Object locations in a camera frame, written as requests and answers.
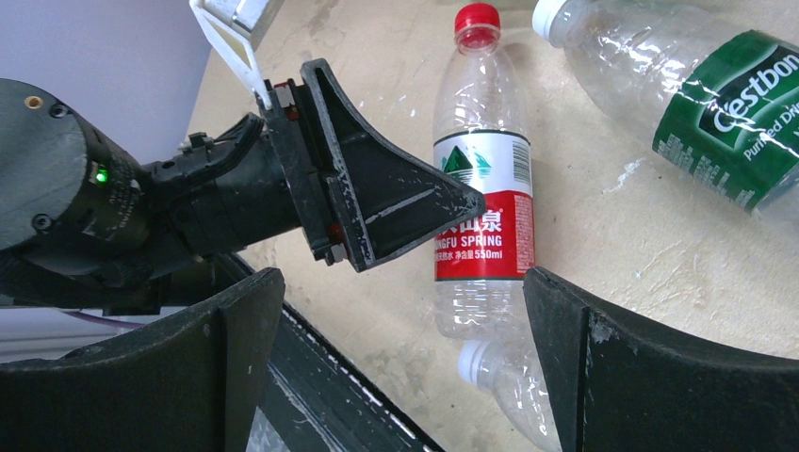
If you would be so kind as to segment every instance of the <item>bottle with white cap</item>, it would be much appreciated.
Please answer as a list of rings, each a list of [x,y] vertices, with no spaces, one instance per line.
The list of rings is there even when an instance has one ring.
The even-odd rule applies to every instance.
[[[746,211],[799,231],[799,47],[673,3],[541,0],[594,103]]]
[[[509,342],[466,341],[458,373],[466,382],[491,392],[514,427],[541,450],[561,450],[531,336]]]
[[[455,49],[434,117],[434,165],[480,190],[486,212],[435,240],[435,318],[447,337],[528,329],[522,278],[535,265],[528,117],[499,13],[475,3],[455,19]]]

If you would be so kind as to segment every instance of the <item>red and white label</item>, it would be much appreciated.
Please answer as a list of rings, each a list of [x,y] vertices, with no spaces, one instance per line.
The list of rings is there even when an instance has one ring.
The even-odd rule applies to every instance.
[[[435,144],[439,169],[480,190],[486,212],[438,235],[435,279],[521,279],[535,266],[530,145],[514,134],[455,135]]]

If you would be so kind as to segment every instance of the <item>red bottle cap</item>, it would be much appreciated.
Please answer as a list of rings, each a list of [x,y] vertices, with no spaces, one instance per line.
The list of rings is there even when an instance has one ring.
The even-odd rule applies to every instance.
[[[499,28],[499,12],[493,5],[487,3],[466,5],[455,16],[455,33],[476,24],[492,25]]]

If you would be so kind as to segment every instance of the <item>mountain logo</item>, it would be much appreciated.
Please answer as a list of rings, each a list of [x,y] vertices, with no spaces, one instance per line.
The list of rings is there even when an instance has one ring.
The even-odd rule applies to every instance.
[[[485,179],[491,173],[491,165],[485,158],[473,153],[469,158],[461,148],[455,146],[449,153],[449,158],[441,159],[441,170],[455,179],[468,184],[475,177]]]

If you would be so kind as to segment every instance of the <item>beige tabletop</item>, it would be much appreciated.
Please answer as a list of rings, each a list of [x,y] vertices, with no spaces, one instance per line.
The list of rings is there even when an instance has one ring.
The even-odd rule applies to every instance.
[[[464,3],[289,0],[257,57],[274,82],[299,80],[305,60],[326,58],[377,130],[431,161],[433,99]],[[794,0],[693,3],[799,42]],[[667,325],[799,358],[799,239],[695,184],[604,117],[563,52],[529,30],[533,0],[495,4],[528,90],[538,264]],[[248,111],[252,97],[212,54],[189,131],[218,134]],[[315,262],[299,230],[243,255],[279,267],[286,300],[447,450],[531,450],[490,395],[458,378],[461,344],[432,318],[432,243],[363,274]]]

